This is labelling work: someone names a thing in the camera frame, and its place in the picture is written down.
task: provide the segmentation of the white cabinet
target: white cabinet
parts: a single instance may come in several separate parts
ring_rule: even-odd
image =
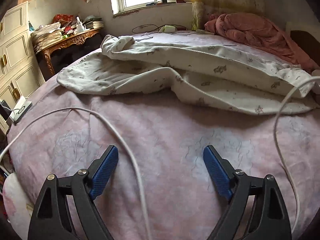
[[[0,43],[5,43],[28,29],[28,2],[25,2],[13,7],[4,15],[0,22]]]
[[[44,82],[30,39],[25,2],[7,11],[0,23],[0,99],[12,109],[20,95],[29,97]],[[8,128],[0,116],[0,130],[5,134]]]

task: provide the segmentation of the wooden table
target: wooden table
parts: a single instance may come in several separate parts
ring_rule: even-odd
[[[97,33],[99,33],[100,29],[102,29],[102,27],[97,28],[97,29],[84,31],[82,33],[70,36],[66,39],[63,39],[62,41],[58,41],[58,42],[42,49],[39,52],[39,54],[42,54],[43,57],[45,58],[47,69],[44,69],[43,66],[40,66],[40,65],[39,66],[40,66],[42,75],[44,76],[44,79],[47,81],[49,78],[51,78],[52,76],[54,76],[56,74],[54,71],[54,68],[52,66],[52,63],[51,63],[50,55],[52,52],[54,52],[57,49],[65,49],[67,47],[70,47],[73,44],[76,44],[78,46],[83,45],[87,38],[91,38],[94,35],[96,35]]]

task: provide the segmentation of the stack of books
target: stack of books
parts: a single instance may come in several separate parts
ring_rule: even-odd
[[[31,34],[31,40],[35,54],[55,44],[56,42],[62,41],[60,22],[36,29]]]
[[[87,17],[83,24],[85,25],[86,29],[97,29],[104,26],[104,23],[102,21],[102,18],[95,17],[95,16],[89,16]]]

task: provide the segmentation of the blue textured pad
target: blue textured pad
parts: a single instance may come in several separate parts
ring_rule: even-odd
[[[102,194],[112,172],[117,166],[117,163],[118,149],[117,147],[113,147],[92,178],[92,188],[89,193],[92,200]]]
[[[230,190],[229,177],[209,147],[206,147],[203,151],[203,160],[211,179],[217,187],[219,195],[229,201],[233,195]]]

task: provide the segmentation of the white cable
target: white cable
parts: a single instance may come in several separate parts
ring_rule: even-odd
[[[320,80],[320,77],[312,77],[304,82],[302,82],[300,85],[298,85],[297,87],[294,87],[290,90],[290,92],[286,95],[286,97],[282,100],[281,102],[281,105],[280,105],[280,109],[278,111],[278,113],[276,114],[276,117],[275,117],[275,124],[273,126],[273,140],[275,142],[275,145],[276,145],[276,149],[278,151],[278,154],[279,154],[279,157],[281,159],[281,162],[283,164],[283,167],[284,167],[284,171],[285,173],[287,174],[287,177],[290,181],[290,184],[291,184],[291,187],[293,189],[293,193],[294,193],[294,196],[295,196],[295,199],[296,199],[296,205],[297,205],[297,210],[296,210],[296,218],[294,220],[294,224],[292,226],[292,229],[291,229],[291,233],[294,232],[296,226],[297,226],[297,223],[298,223],[298,219],[299,219],[299,216],[300,216],[300,199],[299,199],[299,194],[298,194],[298,191],[297,191],[297,187],[293,181],[293,178],[292,178],[292,175],[288,169],[288,166],[287,164],[285,163],[285,160],[282,156],[282,153],[280,151],[280,148],[279,148],[279,145],[278,145],[278,140],[277,140],[277,136],[276,136],[276,129],[277,129],[277,124],[278,124],[278,120],[279,120],[279,117],[280,117],[280,114],[282,112],[282,110],[284,109],[285,105],[287,104],[288,100],[292,97],[292,95],[294,94],[295,91],[297,91],[298,89],[300,89],[301,87],[303,87],[304,85],[308,84],[308,83],[311,83],[311,82],[314,82],[316,80]]]
[[[111,125],[111,123],[105,118],[103,117],[101,114],[89,110],[89,109],[85,109],[82,107],[76,107],[76,106],[72,106],[72,107],[65,107],[65,108],[61,108],[61,109],[57,109],[51,112],[48,112],[47,114],[43,114],[41,116],[39,116],[38,118],[34,119],[32,122],[30,122],[25,128],[23,128],[21,130],[21,132],[7,145],[7,147],[2,151],[2,153],[0,154],[0,162],[4,156],[4,154],[8,151],[9,147],[19,138],[19,136],[30,126],[32,125],[34,122],[38,121],[39,119],[48,116],[50,114],[54,114],[60,111],[64,111],[64,110],[83,110],[86,111],[90,114],[95,115],[97,118],[99,118],[102,122],[104,122],[107,127],[109,127],[113,133],[118,137],[119,141],[121,142],[121,144],[124,146],[125,150],[127,151],[131,161],[132,161],[132,165],[134,168],[134,171],[136,173],[137,176],[137,181],[138,181],[138,187],[139,187],[139,194],[140,194],[140,201],[141,201],[141,209],[142,209],[142,213],[143,213],[143,218],[144,218],[144,222],[145,222],[145,226],[146,226],[146,231],[147,231],[147,238],[148,240],[152,240],[152,236],[151,236],[151,230],[150,230],[150,223],[149,223],[149,217],[148,217],[148,210],[147,210],[147,203],[146,203],[146,198],[145,198],[145,194],[144,194],[144,188],[143,188],[143,183],[142,183],[142,177],[141,177],[141,173],[140,173],[140,169],[138,166],[138,163],[136,161],[136,158],[134,157],[133,152],[130,150],[129,146],[127,145],[127,143],[124,141],[124,139],[122,138],[122,136],[118,133],[118,131]]]

